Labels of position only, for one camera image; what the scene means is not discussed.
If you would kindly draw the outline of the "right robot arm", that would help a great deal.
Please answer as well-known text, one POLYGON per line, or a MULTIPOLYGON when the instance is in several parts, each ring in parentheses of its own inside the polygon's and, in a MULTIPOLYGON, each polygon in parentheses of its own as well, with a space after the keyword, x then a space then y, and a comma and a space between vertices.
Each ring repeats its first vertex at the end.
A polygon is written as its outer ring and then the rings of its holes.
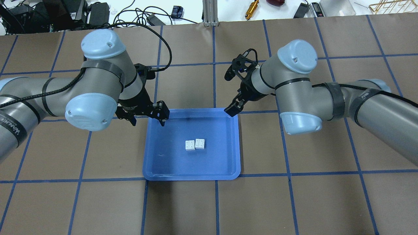
POLYGON ((247 102, 274 95, 288 135, 317 132, 323 122, 350 118, 417 165, 417 103, 392 93, 381 79, 314 85, 310 73, 317 61, 314 47, 301 39, 279 48, 263 63, 255 49, 247 49, 225 73, 227 81, 235 76, 241 80, 225 113, 234 117, 247 102))

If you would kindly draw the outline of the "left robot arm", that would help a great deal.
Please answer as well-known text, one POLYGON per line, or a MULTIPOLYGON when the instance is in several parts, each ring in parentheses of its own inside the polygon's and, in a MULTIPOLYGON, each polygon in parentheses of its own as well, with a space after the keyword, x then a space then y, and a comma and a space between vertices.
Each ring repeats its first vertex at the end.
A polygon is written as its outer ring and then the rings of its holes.
POLYGON ((106 129, 114 116, 133 126, 135 116, 162 126, 170 111, 152 102, 145 88, 158 69, 134 64, 111 29, 97 29, 81 42, 85 60, 74 78, 17 76, 1 80, 0 156, 3 162, 46 117, 64 117, 76 128, 106 129))

